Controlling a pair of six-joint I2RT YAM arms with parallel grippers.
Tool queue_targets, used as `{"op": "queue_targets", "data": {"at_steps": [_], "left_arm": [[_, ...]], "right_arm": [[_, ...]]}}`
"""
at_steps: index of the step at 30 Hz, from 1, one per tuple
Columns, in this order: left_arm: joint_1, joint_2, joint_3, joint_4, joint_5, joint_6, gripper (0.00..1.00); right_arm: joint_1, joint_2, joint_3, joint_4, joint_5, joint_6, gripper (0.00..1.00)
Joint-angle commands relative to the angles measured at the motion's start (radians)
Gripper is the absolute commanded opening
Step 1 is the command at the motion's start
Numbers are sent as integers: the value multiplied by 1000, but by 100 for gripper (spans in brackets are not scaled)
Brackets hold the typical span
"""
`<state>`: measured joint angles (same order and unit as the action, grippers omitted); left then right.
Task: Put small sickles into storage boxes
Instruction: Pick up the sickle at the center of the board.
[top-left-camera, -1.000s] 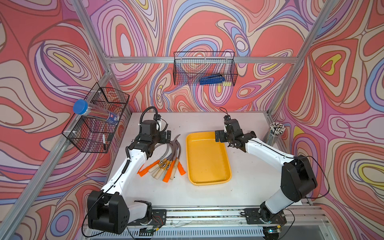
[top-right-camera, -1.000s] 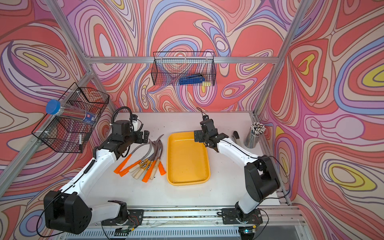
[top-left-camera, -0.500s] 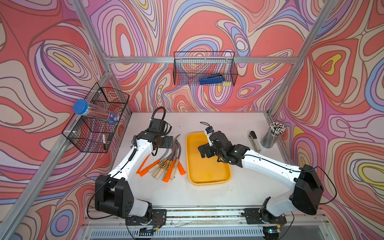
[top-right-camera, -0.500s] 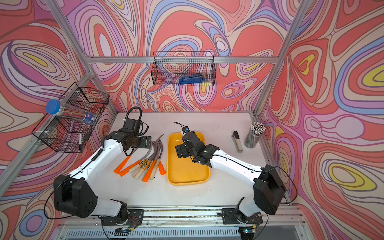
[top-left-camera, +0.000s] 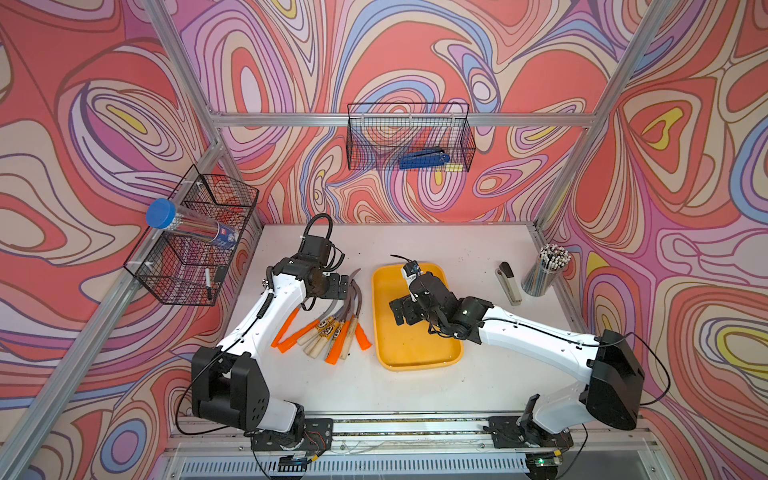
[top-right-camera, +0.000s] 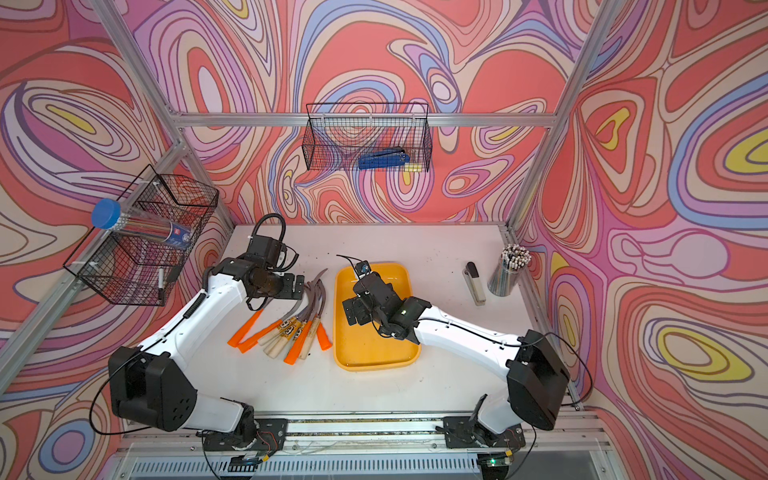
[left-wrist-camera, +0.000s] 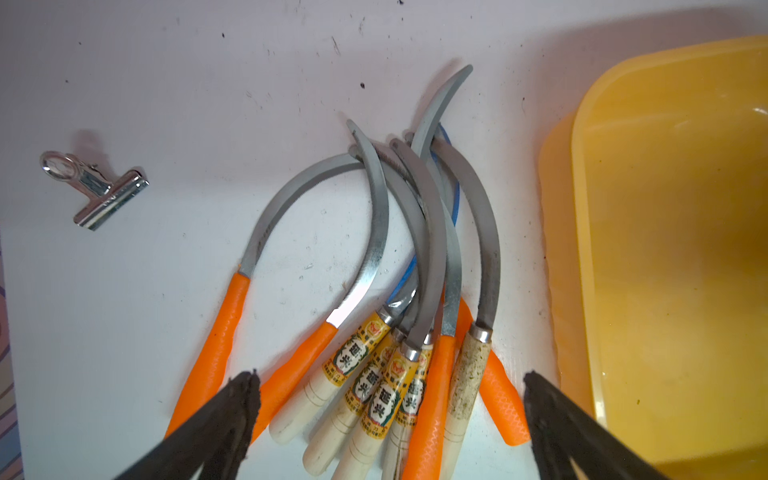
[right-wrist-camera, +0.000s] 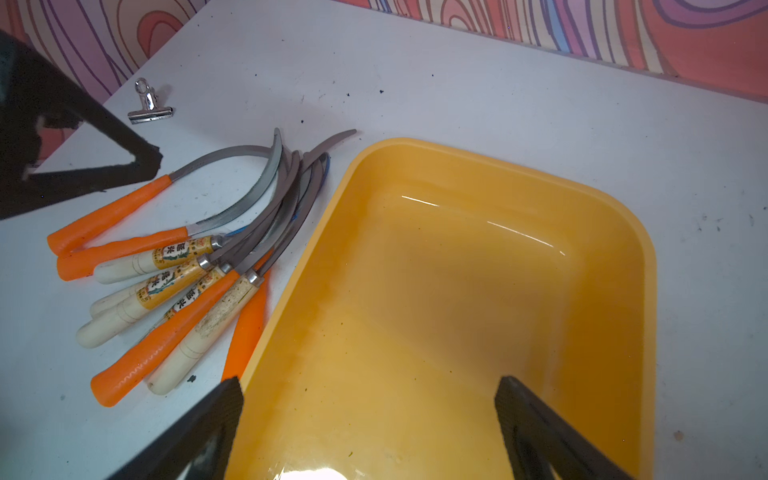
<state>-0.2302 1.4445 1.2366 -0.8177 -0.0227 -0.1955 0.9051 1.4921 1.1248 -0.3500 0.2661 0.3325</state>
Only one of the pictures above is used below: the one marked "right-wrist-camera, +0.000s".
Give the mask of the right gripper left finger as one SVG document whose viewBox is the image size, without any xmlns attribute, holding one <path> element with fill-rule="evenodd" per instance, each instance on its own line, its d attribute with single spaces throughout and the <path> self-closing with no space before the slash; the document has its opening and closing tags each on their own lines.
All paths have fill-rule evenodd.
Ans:
<svg viewBox="0 0 768 480">
<path fill-rule="evenodd" d="M 239 379 L 221 382 L 113 479 L 222 479 L 244 396 Z"/>
</svg>

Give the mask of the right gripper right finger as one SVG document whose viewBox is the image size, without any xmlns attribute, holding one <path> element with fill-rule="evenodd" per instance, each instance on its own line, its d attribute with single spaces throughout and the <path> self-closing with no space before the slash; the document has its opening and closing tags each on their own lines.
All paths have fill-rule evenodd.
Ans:
<svg viewBox="0 0 768 480">
<path fill-rule="evenodd" d="M 631 477 L 516 377 L 500 379 L 494 406 L 516 479 Z"/>
</svg>

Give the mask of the yellow plastic tray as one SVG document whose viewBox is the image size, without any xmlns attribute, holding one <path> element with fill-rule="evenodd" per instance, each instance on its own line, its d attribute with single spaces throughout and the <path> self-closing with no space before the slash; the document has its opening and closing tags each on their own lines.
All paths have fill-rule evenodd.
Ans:
<svg viewBox="0 0 768 480">
<path fill-rule="evenodd" d="M 657 269 L 593 188 L 413 139 L 352 162 L 244 376 L 230 479 L 508 479 L 511 375 L 653 474 Z"/>
</svg>

